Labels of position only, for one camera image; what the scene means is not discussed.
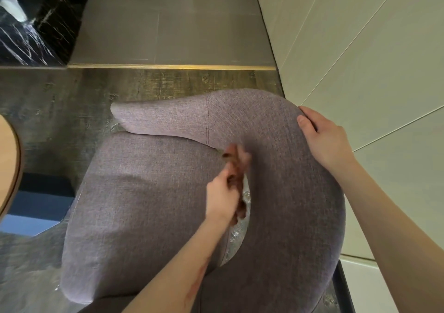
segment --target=forearm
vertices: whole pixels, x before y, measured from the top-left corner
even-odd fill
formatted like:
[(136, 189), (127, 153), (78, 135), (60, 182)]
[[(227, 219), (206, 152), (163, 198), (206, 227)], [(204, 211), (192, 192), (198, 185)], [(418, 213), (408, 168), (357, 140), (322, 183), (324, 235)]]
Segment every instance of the forearm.
[(357, 161), (332, 174), (350, 202), (399, 311), (441, 310), (444, 251)]
[(194, 236), (123, 313), (191, 311), (208, 262), (226, 227), (217, 220), (203, 221)]

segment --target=dark wood floor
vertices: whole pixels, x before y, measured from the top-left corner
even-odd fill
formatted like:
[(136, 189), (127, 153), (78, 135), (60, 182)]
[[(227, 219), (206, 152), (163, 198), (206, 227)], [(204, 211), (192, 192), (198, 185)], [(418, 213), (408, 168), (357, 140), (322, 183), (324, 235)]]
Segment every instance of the dark wood floor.
[[(104, 136), (119, 130), (113, 101), (160, 100), (221, 89), (282, 95), (275, 71), (0, 69), (0, 114), (18, 132), (25, 171), (64, 175), (77, 188)], [(0, 233), (0, 312), (69, 312), (58, 288), (67, 220), (27, 238)], [(333, 286), (316, 312), (339, 312)]]

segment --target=blue table base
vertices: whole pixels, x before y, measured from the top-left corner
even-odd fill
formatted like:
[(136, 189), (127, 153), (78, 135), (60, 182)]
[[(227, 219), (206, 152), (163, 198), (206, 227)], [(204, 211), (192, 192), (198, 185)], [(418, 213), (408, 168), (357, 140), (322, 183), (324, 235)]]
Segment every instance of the blue table base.
[(0, 231), (36, 236), (60, 223), (74, 198), (67, 178), (24, 173)]

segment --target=scar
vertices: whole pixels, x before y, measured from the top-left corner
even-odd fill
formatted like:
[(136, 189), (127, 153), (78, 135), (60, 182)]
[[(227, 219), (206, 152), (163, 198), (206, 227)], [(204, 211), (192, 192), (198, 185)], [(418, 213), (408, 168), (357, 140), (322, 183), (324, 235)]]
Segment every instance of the scar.
[(186, 304), (195, 297), (197, 291), (199, 290), (200, 283), (202, 282), (203, 276), (205, 275), (205, 271), (207, 269), (208, 263), (210, 262), (210, 258), (208, 257), (205, 263), (200, 267), (196, 280), (192, 283), (190, 290), (186, 294), (185, 301), (183, 302), (183, 307), (186, 307)]

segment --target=curved backrest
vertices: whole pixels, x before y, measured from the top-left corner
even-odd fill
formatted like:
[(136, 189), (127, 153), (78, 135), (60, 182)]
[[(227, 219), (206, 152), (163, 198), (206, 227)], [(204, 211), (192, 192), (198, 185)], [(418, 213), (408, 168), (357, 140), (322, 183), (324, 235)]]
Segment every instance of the curved backrest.
[(311, 312), (339, 259), (343, 193), (312, 157), (299, 108), (260, 90), (223, 90), (111, 106), (129, 132), (182, 136), (222, 149), (242, 143), (251, 215), (236, 255), (203, 281), (202, 312)]

